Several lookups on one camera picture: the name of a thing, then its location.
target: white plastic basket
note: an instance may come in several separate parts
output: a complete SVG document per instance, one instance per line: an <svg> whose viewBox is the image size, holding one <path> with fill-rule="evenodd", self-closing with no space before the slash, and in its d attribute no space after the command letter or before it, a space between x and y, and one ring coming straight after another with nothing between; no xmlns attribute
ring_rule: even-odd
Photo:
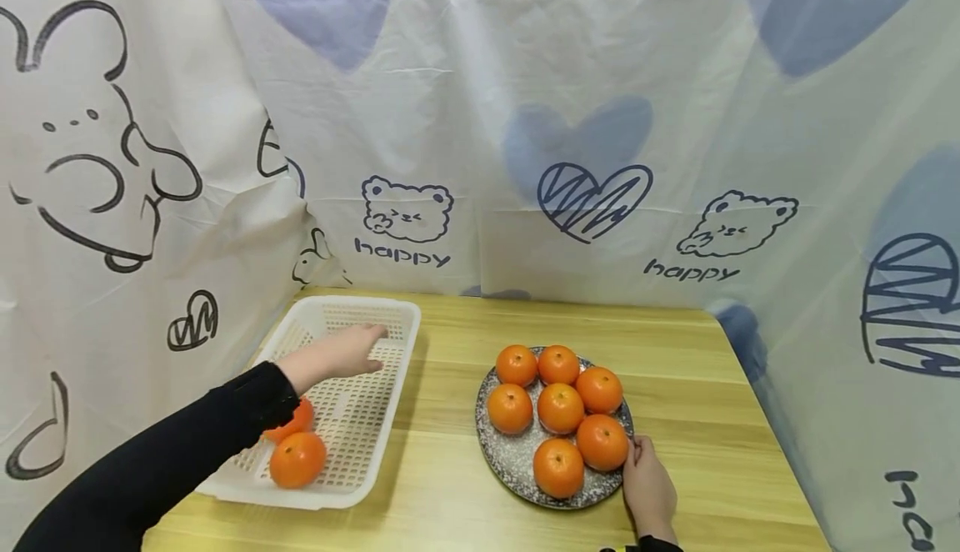
<svg viewBox="0 0 960 552"><path fill-rule="evenodd" d="M416 304L396 299L321 295L297 301L264 345L254 364L282 358L315 338L354 324L384 324L371 357L383 362L376 374L330 379L307 392L314 431L327 445L327 465L303 489L280 489L270 478L273 444L261 439L223 464L197 488L220 500L298 509L348 508L363 500L377 481L393 415L410 364L421 320Z"/></svg>

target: white curtain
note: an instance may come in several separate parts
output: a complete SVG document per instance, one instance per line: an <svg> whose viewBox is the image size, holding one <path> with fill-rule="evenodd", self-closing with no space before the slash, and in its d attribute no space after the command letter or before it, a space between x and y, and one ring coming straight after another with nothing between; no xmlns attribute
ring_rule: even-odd
<svg viewBox="0 0 960 552"><path fill-rule="evenodd" d="M313 225L219 0L0 0L0 110L9 550L78 472L243 366Z"/></svg>
<svg viewBox="0 0 960 552"><path fill-rule="evenodd" d="M707 308L837 550L958 549L958 2L0 0L4 499L320 283Z"/></svg>

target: tangerine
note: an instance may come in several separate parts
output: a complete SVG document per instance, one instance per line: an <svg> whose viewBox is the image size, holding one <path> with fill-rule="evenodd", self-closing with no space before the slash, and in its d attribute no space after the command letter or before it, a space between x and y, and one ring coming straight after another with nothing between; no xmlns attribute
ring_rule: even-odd
<svg viewBox="0 0 960 552"><path fill-rule="evenodd" d="M294 418L288 424L280 425L276 429L268 429L263 436L274 444L279 444L292 434L301 431L310 431L313 428L313 404L310 400L301 398L301 403L294 410Z"/></svg>
<svg viewBox="0 0 960 552"><path fill-rule="evenodd" d="M543 388L537 399L537 415L543 428L555 434L573 433L583 420L583 401L566 383Z"/></svg>
<svg viewBox="0 0 960 552"><path fill-rule="evenodd" d="M537 357L526 345L508 345L497 356L497 377L525 388L537 377Z"/></svg>
<svg viewBox="0 0 960 552"><path fill-rule="evenodd" d="M546 439L534 452L534 481L544 494L563 499L583 487L583 457L567 439Z"/></svg>
<svg viewBox="0 0 960 552"><path fill-rule="evenodd" d="M630 444L620 421L608 414L590 414L577 428L577 449L590 469L619 469L627 461Z"/></svg>
<svg viewBox="0 0 960 552"><path fill-rule="evenodd" d="M577 377L577 393L583 406L596 414L610 414L623 402L623 385L610 369L590 367Z"/></svg>
<svg viewBox="0 0 960 552"><path fill-rule="evenodd" d="M273 449L270 455L270 478L284 489L298 489L311 484L327 463L327 446L316 433L292 434Z"/></svg>
<svg viewBox="0 0 960 552"><path fill-rule="evenodd" d="M533 421L534 403L524 388L516 383L504 383L487 397L487 414L500 433L518 434Z"/></svg>
<svg viewBox="0 0 960 552"><path fill-rule="evenodd" d="M548 345L537 362L541 380L550 383L573 385L580 376L580 360L566 345Z"/></svg>

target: cartoon drawing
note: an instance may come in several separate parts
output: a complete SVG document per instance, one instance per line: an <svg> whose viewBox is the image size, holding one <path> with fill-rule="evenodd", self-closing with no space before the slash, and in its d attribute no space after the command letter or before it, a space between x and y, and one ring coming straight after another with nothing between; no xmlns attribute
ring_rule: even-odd
<svg viewBox="0 0 960 552"><path fill-rule="evenodd" d="M13 451L10 453L10 456L7 457L5 469L7 472L7 477L10 477L11 479L17 479L17 481L31 481L33 479L39 479L40 477L46 477L55 470L61 468L63 461L66 459L66 436L68 436L70 421L70 402L68 389L66 389L66 384L63 382L61 376L57 374L57 371L50 373L50 381L52 382L52 418L44 420L42 424L37 426L36 429L30 433L27 433L27 437L25 437L22 442L17 444L17 446L15 446ZM62 413L57 411L58 406L63 408ZM24 466L23 453L26 451L27 447L30 446L31 442L36 439L47 427L53 427L54 425L58 424L62 424L63 427L63 445L61 448L61 455L59 455L52 463L38 466L36 469L29 469L27 466Z"/></svg>
<svg viewBox="0 0 960 552"><path fill-rule="evenodd" d="M207 290L197 290L186 302L186 316L173 319L167 327L167 348L172 352L200 348L217 336L220 309Z"/></svg>
<svg viewBox="0 0 960 552"><path fill-rule="evenodd" d="M447 234L453 196L442 185L414 187L373 175L362 182L367 216L374 233L414 243L435 242Z"/></svg>
<svg viewBox="0 0 960 552"><path fill-rule="evenodd" d="M333 257L330 254L330 248L327 247L327 236L322 230L314 228L310 231L310 239L313 241L313 247L301 251L291 273L292 280L303 285L310 284L310 276L321 260L329 260Z"/></svg>
<svg viewBox="0 0 960 552"><path fill-rule="evenodd" d="M630 216L653 183L654 173L639 164L620 168L600 183L586 168L558 162L539 180L537 201L561 233L591 243Z"/></svg>
<svg viewBox="0 0 960 552"><path fill-rule="evenodd" d="M263 167L263 150L265 148L276 149L278 153L280 152L277 130L273 128L273 121L270 118L267 118L267 121L263 124L263 130L260 131L260 145L257 146L257 172L264 178L276 177L280 173L286 173L289 169L286 164L278 168Z"/></svg>
<svg viewBox="0 0 960 552"><path fill-rule="evenodd" d="M863 286L860 334L871 364L960 377L960 262L950 244L910 233L880 248Z"/></svg>
<svg viewBox="0 0 960 552"><path fill-rule="evenodd" d="M798 207L794 198L759 198L732 189L707 204L700 223L677 243L677 251L701 258L745 254L763 246L796 216Z"/></svg>
<svg viewBox="0 0 960 552"><path fill-rule="evenodd" d="M115 83L127 65L127 34L120 16L103 2L69 3L40 28L32 53L27 28L18 17L6 8L0 8L0 17L10 21L17 34L14 67L24 73L44 111L51 114L24 135L36 142L45 158L55 158L37 175L37 182L8 185L14 202L36 205L50 228L102 253L114 272L138 270L153 257L164 200L196 199L203 181L183 153L147 141L130 98ZM93 38L93 33L103 32L97 23L103 17L115 23L121 40L118 58L108 62L106 71L71 55L68 35L54 37L66 32ZM51 48L55 40L65 41ZM71 98L76 92L81 96ZM91 171L101 178L91 178ZM102 182L108 190L91 198L88 188L72 186L77 182ZM88 212L78 216L76 208ZM139 221L133 229L121 223L131 217Z"/></svg>
<svg viewBox="0 0 960 552"><path fill-rule="evenodd" d="M287 162L282 167L264 168L263 156L265 148L276 149L277 152L280 152L277 130L273 128L273 121L271 121L270 118L267 118L263 130L260 132L260 144L257 146L257 172L260 173L261 177L271 178L277 177L278 174L289 172L290 167L293 167L296 173L297 195L303 198L306 193L306 182L303 180L303 171L299 168L299 165L290 158L286 158Z"/></svg>

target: speckled gray plate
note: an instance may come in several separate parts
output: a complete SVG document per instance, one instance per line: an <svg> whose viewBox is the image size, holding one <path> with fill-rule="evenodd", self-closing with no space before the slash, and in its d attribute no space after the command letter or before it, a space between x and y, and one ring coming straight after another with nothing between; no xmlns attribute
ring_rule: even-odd
<svg viewBox="0 0 960 552"><path fill-rule="evenodd" d="M539 354L543 351L543 346L531 346L530 349L539 357ZM592 366L592 362L586 358L580 358L581 371ZM543 384L537 380L527 387L527 393L530 394L530 399L534 402L534 420L529 429L517 434L517 436L508 436L494 429L490 422L490 415L487 414L487 396L498 385L500 385L500 380L497 378L497 369L491 369L490 373L487 373L487 377L480 383L480 390L477 393L475 413L477 437L480 439L480 450L482 450L484 458L487 459L487 464L490 464L493 474L508 489L524 500L539 506L564 510L594 506L594 504L605 500L614 491L617 491L620 484L623 483L623 474L619 469L608 472L608 474L602 474L602 472L587 467L583 471L583 487L572 498L557 500L557 498L544 494L534 481L534 452L537 451L538 446L545 439L556 436L544 430L537 418L537 398L543 390ZM633 419L626 400L620 405L617 412L613 413L613 417L624 426L627 436L632 437Z"/></svg>

